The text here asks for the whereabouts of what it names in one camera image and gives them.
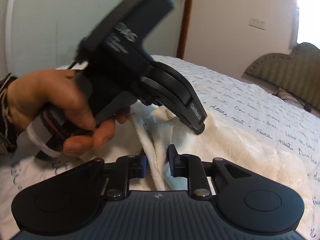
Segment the wooden door frame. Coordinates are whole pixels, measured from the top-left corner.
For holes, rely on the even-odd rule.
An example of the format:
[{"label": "wooden door frame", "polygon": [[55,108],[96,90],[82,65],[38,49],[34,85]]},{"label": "wooden door frame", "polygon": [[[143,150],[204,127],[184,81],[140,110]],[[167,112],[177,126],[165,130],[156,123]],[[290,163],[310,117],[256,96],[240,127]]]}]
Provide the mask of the wooden door frame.
[{"label": "wooden door frame", "polygon": [[190,14],[192,9],[192,1],[193,0],[186,0],[184,5],[181,31],[180,31],[180,37],[179,37],[179,43],[178,43],[178,50],[177,50],[177,57],[181,59],[183,59],[186,42],[187,42],[189,23],[190,23]]}]

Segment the silver bolt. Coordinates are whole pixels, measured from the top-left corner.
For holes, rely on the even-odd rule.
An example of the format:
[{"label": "silver bolt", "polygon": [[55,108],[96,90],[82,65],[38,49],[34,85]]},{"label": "silver bolt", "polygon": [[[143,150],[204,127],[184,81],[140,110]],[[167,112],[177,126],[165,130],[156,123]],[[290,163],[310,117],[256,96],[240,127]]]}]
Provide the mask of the silver bolt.
[{"label": "silver bolt", "polygon": [[206,197],[206,196],[209,196],[210,191],[205,189],[205,188],[198,188],[198,189],[195,190],[195,194],[198,197]]},{"label": "silver bolt", "polygon": [[119,189],[112,188],[106,192],[106,195],[111,198],[116,198],[120,197],[122,195],[122,192]]}]

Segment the white bed sheet with writing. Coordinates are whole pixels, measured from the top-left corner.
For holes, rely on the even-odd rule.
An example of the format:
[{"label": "white bed sheet with writing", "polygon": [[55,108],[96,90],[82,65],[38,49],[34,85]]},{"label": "white bed sheet with writing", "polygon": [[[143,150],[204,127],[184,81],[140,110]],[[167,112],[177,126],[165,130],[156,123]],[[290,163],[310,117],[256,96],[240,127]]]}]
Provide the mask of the white bed sheet with writing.
[{"label": "white bed sheet with writing", "polygon": [[[268,94],[257,85],[243,83],[181,59],[154,58],[184,75],[207,109],[218,112],[226,122],[267,145],[301,158],[313,191],[315,215],[310,221],[310,236],[320,239],[320,119]],[[12,158],[2,157],[0,163],[0,237],[3,239],[9,239],[18,231],[10,212],[13,197],[31,184],[74,167],[66,157],[51,163],[37,162],[33,155],[38,149],[28,145],[30,142],[26,144],[26,148],[32,149],[28,152],[30,157],[17,152]]]},{"label": "white bed sheet with writing", "polygon": [[269,146],[297,154],[313,191],[314,221],[310,236],[320,239],[320,119],[285,103],[255,84],[217,73],[177,58],[154,56],[179,71],[192,84],[203,105]]}]

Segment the headboard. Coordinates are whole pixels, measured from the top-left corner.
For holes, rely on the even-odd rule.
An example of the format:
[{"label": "headboard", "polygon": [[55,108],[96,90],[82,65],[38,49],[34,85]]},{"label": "headboard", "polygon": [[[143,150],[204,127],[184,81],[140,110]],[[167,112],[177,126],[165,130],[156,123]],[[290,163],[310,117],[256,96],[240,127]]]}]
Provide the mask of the headboard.
[{"label": "headboard", "polygon": [[320,50],[310,43],[298,44],[289,55],[263,55],[245,73],[282,87],[320,110]]}]

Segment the human hand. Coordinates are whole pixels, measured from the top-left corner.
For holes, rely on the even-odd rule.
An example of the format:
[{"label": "human hand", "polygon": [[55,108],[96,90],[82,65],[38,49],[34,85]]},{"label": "human hand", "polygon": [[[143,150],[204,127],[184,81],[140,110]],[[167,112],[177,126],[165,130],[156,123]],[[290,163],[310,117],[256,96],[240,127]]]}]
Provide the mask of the human hand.
[{"label": "human hand", "polygon": [[121,124],[125,123],[129,109],[118,112],[95,128],[96,123],[85,95],[71,80],[75,74],[75,70],[31,72],[9,85],[7,99],[12,121],[18,131],[24,131],[47,102],[63,109],[70,121],[88,130],[87,135],[72,136],[63,144],[64,153],[81,155],[111,140],[115,133],[115,119]]}]

